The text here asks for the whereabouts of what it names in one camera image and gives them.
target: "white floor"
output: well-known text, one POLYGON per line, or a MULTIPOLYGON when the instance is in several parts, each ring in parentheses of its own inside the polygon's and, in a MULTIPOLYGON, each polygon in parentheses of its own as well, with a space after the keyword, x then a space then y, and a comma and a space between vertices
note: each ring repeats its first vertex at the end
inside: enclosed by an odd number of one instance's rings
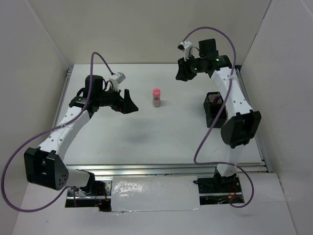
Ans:
MULTIPOLYGON (((218 92, 207 74, 192 81, 176 81, 177 65, 111 65, 126 79, 120 85, 130 90, 139 111, 127 115, 102 107, 79 132, 65 157, 66 164, 193 164, 193 156, 208 128, 203 102, 208 92, 218 92), (152 106, 152 90, 160 88, 161 107, 152 106)), ((59 120, 70 101, 84 87, 90 65, 75 65, 59 120)), ((110 73, 95 65, 94 74, 105 79, 110 73)), ((220 130, 213 130, 199 162, 223 161, 226 153, 220 130)), ((260 154, 252 139, 240 163, 258 164, 260 154)))
MULTIPOLYGON (((20 213, 14 235, 296 235, 276 174, 251 173, 255 197, 244 209, 202 206, 193 211, 98 212, 97 208, 65 208, 66 194, 49 208, 20 213)), ((250 185, 241 175, 245 200, 250 185)), ((23 208, 36 208, 58 192, 29 184, 23 208)))
MULTIPOLYGON (((125 73, 127 78, 120 89, 130 90, 139 112, 123 115, 109 107, 101 108, 77 135, 65 156, 65 163, 193 163, 194 153, 207 131, 203 101, 207 92, 217 91, 209 77, 202 74, 189 82, 176 81, 177 65, 113 65, 112 69, 125 73), (152 106, 153 88, 161 89, 162 107, 152 106)), ((89 65, 75 65, 60 117, 84 86, 88 73, 89 65)), ((105 79, 109 75, 103 65, 96 65, 94 74, 105 79)), ((219 130, 215 130, 203 147, 199 161, 222 161, 224 156, 225 145, 219 130)), ((260 162, 256 142, 251 140, 240 163, 257 165, 260 162)), ((246 177, 239 175, 247 201, 251 187, 246 177)), ((64 193, 43 211, 20 213, 14 234, 295 235, 277 175, 250 175, 255 185, 255 197, 244 209, 207 205, 189 211, 98 212, 97 208, 65 208, 64 193)), ((179 191, 168 190, 175 191, 177 197, 184 197, 179 191)), ((43 206, 57 194, 54 190, 29 184, 22 208, 43 206)))

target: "white wall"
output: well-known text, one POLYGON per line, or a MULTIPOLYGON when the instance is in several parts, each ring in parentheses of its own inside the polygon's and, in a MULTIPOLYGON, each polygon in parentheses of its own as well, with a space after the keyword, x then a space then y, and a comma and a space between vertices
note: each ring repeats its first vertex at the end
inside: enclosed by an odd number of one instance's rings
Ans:
MULTIPOLYGON (((51 127, 65 68, 23 0, 1 1, 0 30, 2 172, 23 141, 51 127)), ((19 154, 5 178, 7 195, 15 205, 21 205, 26 186, 23 155, 19 154)), ((12 234, 17 215, 0 197, 2 235, 12 234)))
MULTIPOLYGON (((176 63, 178 43, 192 29, 224 31, 242 64, 270 0, 30 0, 65 58, 89 64, 98 51, 110 63, 176 63)), ((232 57, 226 39, 203 30, 190 38, 216 38, 232 57)))
POLYGON ((242 68, 299 235, 313 233, 312 12, 310 0, 273 0, 242 68))

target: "small bottle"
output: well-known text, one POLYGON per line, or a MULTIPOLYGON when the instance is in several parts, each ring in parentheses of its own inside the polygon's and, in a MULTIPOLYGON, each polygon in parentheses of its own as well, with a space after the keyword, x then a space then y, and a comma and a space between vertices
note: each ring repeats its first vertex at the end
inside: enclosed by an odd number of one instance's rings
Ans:
POLYGON ((158 107, 161 104, 161 100, 160 100, 160 95, 161 95, 161 91, 160 89, 156 88, 153 89, 152 91, 152 96, 153 96, 153 106, 158 107))

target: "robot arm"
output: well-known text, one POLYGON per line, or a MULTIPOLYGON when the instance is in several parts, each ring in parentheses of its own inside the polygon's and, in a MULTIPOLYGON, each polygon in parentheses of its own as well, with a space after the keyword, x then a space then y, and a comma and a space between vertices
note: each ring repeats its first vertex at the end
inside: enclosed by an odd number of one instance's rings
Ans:
MULTIPOLYGON (((225 97, 230 78, 232 78, 230 94, 225 104, 228 121, 221 128, 221 137, 227 145, 224 162, 236 165, 244 145, 248 144, 256 133, 261 114, 258 111, 255 112, 247 103, 236 74, 230 75, 232 64, 226 55, 219 56, 215 39, 199 42, 199 58, 192 55, 192 47, 193 45, 189 41, 181 42, 178 46, 180 50, 184 51, 184 57, 178 60, 179 71, 176 80, 192 80, 197 73, 205 72, 215 82, 222 97, 225 97)), ((236 176, 236 168, 231 165, 219 164, 216 174, 220 175, 221 184, 229 182, 236 176)))
POLYGON ((120 96, 119 84, 125 79, 125 75, 117 73, 109 78, 111 86, 106 90, 108 83, 104 83, 101 76, 93 76, 93 86, 87 109, 69 125, 65 123, 76 117, 85 105, 89 90, 89 79, 81 89, 83 96, 78 94, 69 104, 67 113, 60 122, 60 129, 50 133, 49 137, 39 146, 28 148, 24 153, 27 180, 55 190, 65 186, 81 187, 84 191, 92 191, 95 185, 94 174, 81 170, 67 169, 63 163, 64 156, 72 141, 81 128, 92 118, 99 107, 110 106, 113 110, 128 114, 138 111, 132 102, 129 90, 124 91, 124 98, 120 96))

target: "clear plastic sheet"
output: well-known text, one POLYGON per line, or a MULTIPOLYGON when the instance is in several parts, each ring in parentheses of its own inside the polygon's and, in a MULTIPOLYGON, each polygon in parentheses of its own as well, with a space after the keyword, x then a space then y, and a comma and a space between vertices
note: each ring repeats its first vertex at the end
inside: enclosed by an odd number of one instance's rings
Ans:
POLYGON ((196 176, 114 177, 113 212, 189 211, 200 208, 196 176))

